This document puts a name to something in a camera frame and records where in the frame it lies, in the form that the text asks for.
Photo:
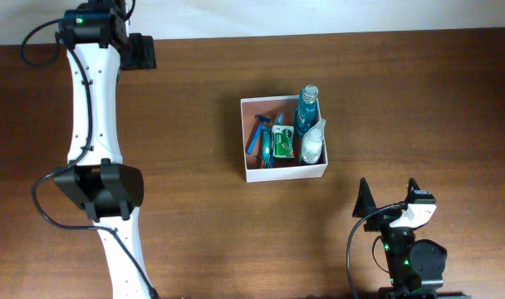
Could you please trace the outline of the clear foaming soap dispenser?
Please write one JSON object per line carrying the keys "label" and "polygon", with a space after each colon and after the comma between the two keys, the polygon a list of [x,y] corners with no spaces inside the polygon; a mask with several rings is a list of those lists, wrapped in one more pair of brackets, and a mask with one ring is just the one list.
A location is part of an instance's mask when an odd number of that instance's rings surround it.
{"label": "clear foaming soap dispenser", "polygon": [[320,119],[303,136],[299,165],[315,164],[322,152],[326,120]]}

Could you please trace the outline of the green white soap packet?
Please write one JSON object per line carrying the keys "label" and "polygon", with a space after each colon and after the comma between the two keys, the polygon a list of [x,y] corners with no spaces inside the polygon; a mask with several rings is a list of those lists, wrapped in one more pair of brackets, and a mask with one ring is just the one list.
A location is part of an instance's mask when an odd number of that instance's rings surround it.
{"label": "green white soap packet", "polygon": [[293,159],[294,128],[289,125],[274,125],[272,127],[273,156],[277,159]]}

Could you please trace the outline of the blue mouthwash bottle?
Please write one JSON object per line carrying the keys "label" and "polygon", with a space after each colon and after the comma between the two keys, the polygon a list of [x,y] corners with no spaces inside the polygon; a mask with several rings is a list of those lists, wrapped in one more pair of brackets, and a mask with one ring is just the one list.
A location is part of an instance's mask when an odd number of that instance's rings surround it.
{"label": "blue mouthwash bottle", "polygon": [[295,113],[295,131],[299,138],[314,125],[316,119],[317,98],[319,90],[314,85],[302,88]]}

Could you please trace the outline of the blue white toothbrush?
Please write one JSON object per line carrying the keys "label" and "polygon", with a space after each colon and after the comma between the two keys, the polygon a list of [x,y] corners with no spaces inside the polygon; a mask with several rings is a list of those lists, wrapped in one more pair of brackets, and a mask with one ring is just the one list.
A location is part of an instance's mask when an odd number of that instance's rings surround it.
{"label": "blue white toothbrush", "polygon": [[[283,113],[278,113],[275,120],[274,120],[274,125],[281,125],[284,120],[284,114]],[[269,158],[269,163],[267,164],[267,167],[273,168],[274,167],[274,137],[272,133],[272,127],[269,128],[268,130],[269,136],[270,136],[270,158]]]}

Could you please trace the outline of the green white toothpaste tube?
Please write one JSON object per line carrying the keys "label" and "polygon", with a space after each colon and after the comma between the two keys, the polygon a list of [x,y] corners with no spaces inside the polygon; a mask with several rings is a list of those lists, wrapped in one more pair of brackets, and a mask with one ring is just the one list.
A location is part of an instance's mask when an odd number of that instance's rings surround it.
{"label": "green white toothpaste tube", "polygon": [[262,128],[262,168],[270,169],[273,167],[272,162],[272,128],[263,126]]}

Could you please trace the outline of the blue disposable razor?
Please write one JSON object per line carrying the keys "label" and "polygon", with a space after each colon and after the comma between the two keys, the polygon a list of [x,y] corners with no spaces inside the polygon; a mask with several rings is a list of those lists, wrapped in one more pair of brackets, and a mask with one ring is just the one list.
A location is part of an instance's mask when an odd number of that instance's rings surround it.
{"label": "blue disposable razor", "polygon": [[256,114],[255,115],[255,118],[256,118],[256,127],[255,129],[252,131],[252,137],[250,138],[250,141],[248,143],[248,146],[246,148],[246,153],[247,154],[251,154],[256,143],[257,143],[257,140],[259,139],[260,137],[260,134],[262,133],[262,128],[263,128],[263,125],[265,123],[271,123],[272,120],[264,115],[259,115],[259,114]]}

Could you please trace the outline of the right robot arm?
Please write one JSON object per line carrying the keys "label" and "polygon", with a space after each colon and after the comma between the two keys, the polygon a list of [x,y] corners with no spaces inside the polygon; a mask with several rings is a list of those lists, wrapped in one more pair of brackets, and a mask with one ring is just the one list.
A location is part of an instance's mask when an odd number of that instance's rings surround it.
{"label": "right robot arm", "polygon": [[358,297],[351,272],[351,244],[355,232],[362,227],[366,232],[380,235],[373,243],[381,242],[385,253],[390,286],[378,290],[378,298],[466,298],[462,292],[440,293],[444,285],[448,252],[429,239],[418,240],[415,231],[426,225],[436,210],[436,199],[421,189],[415,179],[409,179],[404,200],[377,207],[366,179],[360,180],[359,191],[352,213],[359,221],[349,234],[346,245],[346,273],[354,298]]}

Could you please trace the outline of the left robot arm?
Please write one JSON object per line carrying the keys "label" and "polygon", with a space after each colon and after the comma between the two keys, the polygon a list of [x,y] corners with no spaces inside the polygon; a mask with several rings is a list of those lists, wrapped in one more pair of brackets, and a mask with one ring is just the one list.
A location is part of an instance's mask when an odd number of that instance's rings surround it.
{"label": "left robot arm", "polygon": [[116,127],[116,82],[142,38],[129,33],[131,13],[123,1],[87,1],[59,21],[71,68],[73,126],[67,168],[54,181],[99,234],[113,296],[156,298],[139,232],[144,180],[123,163]]}

